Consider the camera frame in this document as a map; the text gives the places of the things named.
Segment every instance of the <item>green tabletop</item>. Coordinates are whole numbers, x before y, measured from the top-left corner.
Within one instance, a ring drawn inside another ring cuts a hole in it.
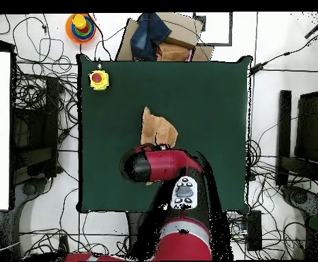
[[[143,109],[178,131],[175,145],[210,162],[222,208],[248,212],[244,203],[251,57],[224,62],[102,62],[111,89],[94,91],[88,74],[98,63],[78,61],[79,208],[88,211],[149,210],[160,185],[134,184],[119,172],[121,157],[140,145]]]

